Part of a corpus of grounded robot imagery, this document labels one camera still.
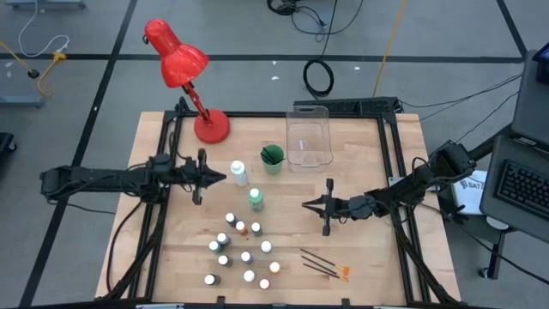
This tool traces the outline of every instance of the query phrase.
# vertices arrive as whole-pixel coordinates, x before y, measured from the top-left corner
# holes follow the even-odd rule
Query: concrete floor
[[[88,60],[67,60],[52,71],[46,86],[54,94],[41,109],[0,109],[0,131],[14,133],[19,143],[19,149],[3,167],[0,182],[0,234],[3,235],[0,238],[3,248],[0,251],[0,307],[18,306],[54,210],[39,194],[38,175],[72,161],[129,3],[130,0],[96,0],[88,1],[83,11],[46,9],[24,36],[26,49],[36,52],[50,37],[67,34],[71,41],[66,52]],[[302,2],[317,9],[325,21],[329,21],[332,3],[328,0]],[[543,31],[549,28],[547,1],[505,0],[505,3],[528,49],[540,48],[549,41],[549,33]],[[334,28],[347,24],[358,5],[358,0],[340,1]],[[398,0],[365,0],[355,23],[330,38],[326,54],[383,55],[398,6]],[[17,34],[31,14],[32,10],[12,10],[0,5],[0,29],[3,30],[0,39],[18,50]],[[122,55],[155,54],[152,46],[142,43],[144,24],[155,17],[166,19],[181,40],[209,55],[271,55],[268,61],[246,61],[246,56],[239,57],[240,61],[212,61],[196,80],[196,88],[208,106],[225,110],[283,111],[294,100],[311,99],[301,81],[305,62],[288,56],[318,54],[323,43],[297,32],[289,18],[268,11],[264,1],[139,0],[122,44]],[[315,30],[306,16],[297,15],[296,22]],[[408,62],[386,65],[377,94],[398,96],[416,105],[461,98],[522,71],[521,64],[501,60],[519,58],[521,53],[496,0],[410,1],[391,55],[452,57],[447,60],[453,63],[445,64],[430,63],[434,58],[409,58]],[[5,54],[0,56],[0,94],[37,94],[34,81],[26,77],[25,71]],[[482,62],[492,59],[491,62],[496,63],[470,63],[471,58],[479,57],[489,57]],[[28,61],[39,71],[49,62],[47,58]],[[165,87],[158,61],[118,60],[115,64],[83,166],[125,167],[140,112],[172,108],[181,95],[179,89]],[[329,64],[335,73],[330,99],[371,96],[379,62]],[[310,73],[315,76],[311,83],[321,88],[327,83],[325,73],[319,70],[319,75],[315,75],[314,70]],[[519,81],[512,82],[427,119],[422,123],[427,148],[433,150],[447,139],[459,138],[514,93],[518,85]],[[509,123],[514,104],[514,101],[508,102],[469,134],[462,141],[466,147],[474,147]],[[406,108],[407,112],[421,116],[436,110]],[[480,166],[487,168],[487,161]],[[70,201],[90,208],[115,210],[118,195],[79,194]],[[91,300],[111,228],[112,216],[68,209],[33,304]],[[540,308],[549,303],[545,286],[505,263],[499,280],[479,278],[476,270],[486,266],[489,254],[459,229],[448,226],[447,233],[465,301],[502,308]],[[544,263],[549,256],[547,244],[523,233],[513,233],[507,239],[504,255],[549,277],[549,267]]]

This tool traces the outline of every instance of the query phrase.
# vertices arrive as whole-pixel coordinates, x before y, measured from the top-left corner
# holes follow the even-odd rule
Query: green bottle
[[[265,208],[263,203],[263,192],[259,189],[251,189],[248,194],[248,201],[250,201],[251,209],[254,211],[262,211]]]

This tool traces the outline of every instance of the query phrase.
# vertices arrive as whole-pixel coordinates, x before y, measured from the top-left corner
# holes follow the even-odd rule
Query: white bottle cap
[[[208,284],[208,285],[212,285],[215,283],[215,277],[214,275],[206,275],[204,277],[204,283]]]
[[[234,221],[234,214],[233,213],[228,213],[225,215],[225,220],[227,222],[233,222]]]
[[[244,252],[242,252],[242,254],[240,255],[240,258],[242,258],[243,261],[248,262],[248,261],[250,261],[250,259],[251,259],[251,255],[250,255],[249,252],[244,251]]]
[[[279,271],[281,271],[281,265],[278,264],[277,262],[271,263],[271,265],[269,265],[268,268],[271,270],[271,272],[272,272],[273,274],[276,274],[276,273],[278,273]]]
[[[225,233],[218,233],[217,234],[217,241],[219,241],[221,244],[226,242],[226,234]]]
[[[229,263],[229,257],[228,256],[220,256],[220,257],[217,258],[217,262],[220,265],[226,265],[227,263]]]
[[[237,229],[242,231],[244,229],[244,223],[242,221],[237,222]]]
[[[251,225],[251,230],[254,232],[258,232],[260,229],[261,229],[261,226],[257,222]]]
[[[209,249],[212,251],[219,249],[219,247],[220,247],[220,244],[215,240],[209,243]]]
[[[244,172],[244,163],[241,161],[233,161],[231,163],[231,173],[239,175]]]
[[[259,282],[259,286],[262,288],[262,289],[268,289],[268,286],[270,285],[270,282],[267,280],[267,279],[262,279],[260,282]]]
[[[244,280],[246,280],[246,282],[252,282],[254,279],[256,279],[256,274],[253,270],[246,270],[244,273]]]
[[[250,190],[250,196],[251,197],[259,197],[259,190],[254,188]]]
[[[265,253],[269,253],[271,252],[271,249],[273,248],[273,246],[271,245],[270,242],[268,242],[267,240],[263,241],[261,243],[261,250]]]

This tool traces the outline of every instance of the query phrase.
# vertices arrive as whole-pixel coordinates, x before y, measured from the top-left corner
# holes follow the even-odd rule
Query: small bottle
[[[217,258],[217,263],[219,263],[221,266],[225,267],[231,267],[232,266],[232,258],[222,255]]]
[[[268,289],[268,286],[270,286],[271,283],[267,280],[267,279],[262,279],[260,282],[259,282],[259,287],[261,289]]]
[[[240,255],[240,258],[242,258],[242,262],[246,264],[251,264],[251,261],[253,260],[253,258],[251,257],[251,254],[247,251],[242,252],[242,254]]]
[[[271,265],[268,266],[268,269],[273,273],[277,274],[279,271],[281,271],[281,265],[277,262],[271,263]]]
[[[257,188],[250,190],[250,194],[248,194],[248,201],[254,211],[259,212],[265,208],[265,204],[263,203],[263,192]]]
[[[263,251],[265,253],[269,253],[269,252],[271,252],[271,249],[273,249],[273,246],[267,240],[265,240],[261,243],[261,251]]]
[[[220,284],[221,278],[214,274],[208,274],[204,277],[204,283],[208,284],[209,286],[215,286]]]
[[[248,233],[248,229],[246,228],[246,225],[242,221],[237,222],[237,231],[240,235],[243,235],[243,236]]]
[[[261,229],[261,225],[259,225],[259,223],[257,222],[254,222],[252,225],[251,225],[251,232],[254,233],[254,235],[256,236],[261,236],[263,235],[263,231]]]
[[[218,233],[217,234],[217,242],[220,243],[223,246],[227,246],[227,245],[231,244],[231,239],[225,233]]]
[[[246,167],[241,161],[233,161],[231,163],[231,173],[237,185],[245,186],[248,184],[248,174],[246,173]]]
[[[229,225],[230,225],[231,227],[236,227],[237,222],[238,222],[237,217],[234,216],[233,213],[228,213],[228,214],[226,214],[226,215],[225,215],[225,220],[226,220],[227,223],[229,223]]]
[[[253,270],[246,270],[244,273],[244,280],[246,282],[252,282],[254,279],[256,279],[256,273],[254,273]]]
[[[214,253],[221,253],[223,251],[223,246],[214,240],[209,243],[209,250],[213,251]]]

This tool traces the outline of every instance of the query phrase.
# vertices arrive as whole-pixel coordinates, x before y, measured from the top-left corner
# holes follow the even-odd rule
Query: keyboard
[[[499,174],[496,198],[549,220],[549,177],[511,160]]]

